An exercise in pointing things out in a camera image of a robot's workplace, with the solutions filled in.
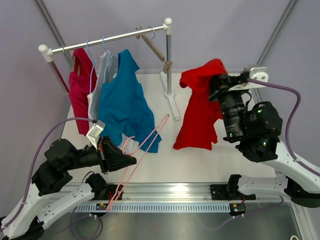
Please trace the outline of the blue t shirt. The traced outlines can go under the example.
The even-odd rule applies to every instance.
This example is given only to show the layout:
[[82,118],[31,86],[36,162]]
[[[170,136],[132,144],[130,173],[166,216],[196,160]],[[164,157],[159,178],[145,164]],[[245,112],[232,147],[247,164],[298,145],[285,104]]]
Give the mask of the blue t shirt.
[[118,70],[114,80],[102,85],[98,119],[105,123],[102,136],[110,137],[119,146],[123,135],[133,137],[140,149],[157,153],[162,140],[155,129],[155,117],[138,82],[139,70],[128,49],[118,54]]

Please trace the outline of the red t shirt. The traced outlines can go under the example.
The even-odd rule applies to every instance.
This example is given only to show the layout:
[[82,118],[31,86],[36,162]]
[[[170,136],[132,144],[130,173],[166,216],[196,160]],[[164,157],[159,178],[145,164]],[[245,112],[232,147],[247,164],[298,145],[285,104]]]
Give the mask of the red t shirt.
[[203,66],[184,71],[181,74],[180,87],[189,87],[192,94],[173,149],[181,150],[192,147],[210,151],[212,145],[218,143],[214,124],[223,116],[219,103],[209,101],[208,96],[210,95],[212,77],[226,73],[222,61],[214,58]]

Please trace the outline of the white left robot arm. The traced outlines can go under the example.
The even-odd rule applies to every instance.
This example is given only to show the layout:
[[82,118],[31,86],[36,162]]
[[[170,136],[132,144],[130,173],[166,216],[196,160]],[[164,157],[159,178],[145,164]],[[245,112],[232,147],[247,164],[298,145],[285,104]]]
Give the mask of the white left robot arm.
[[[6,240],[38,240],[44,231],[71,209],[90,200],[102,200],[108,184],[102,174],[135,165],[135,157],[124,154],[109,137],[101,137],[97,147],[77,149],[67,139],[54,141],[44,153],[46,161],[33,174],[29,190],[6,217],[1,228]],[[49,200],[72,180],[70,170],[99,166],[101,173],[91,174],[71,193],[49,204]]]

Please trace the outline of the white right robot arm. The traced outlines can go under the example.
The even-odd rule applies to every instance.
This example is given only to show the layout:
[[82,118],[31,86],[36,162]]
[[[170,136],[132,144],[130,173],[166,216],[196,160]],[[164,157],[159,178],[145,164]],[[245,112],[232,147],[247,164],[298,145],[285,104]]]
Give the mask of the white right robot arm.
[[232,90],[237,84],[254,83],[248,72],[239,76],[214,75],[209,81],[208,100],[218,102],[226,136],[224,141],[247,160],[272,167],[275,177],[248,177],[232,174],[223,194],[227,200],[254,199],[256,195],[287,197],[306,208],[320,206],[320,169],[296,155],[279,138],[283,120],[269,101],[256,103],[251,110],[242,95]]

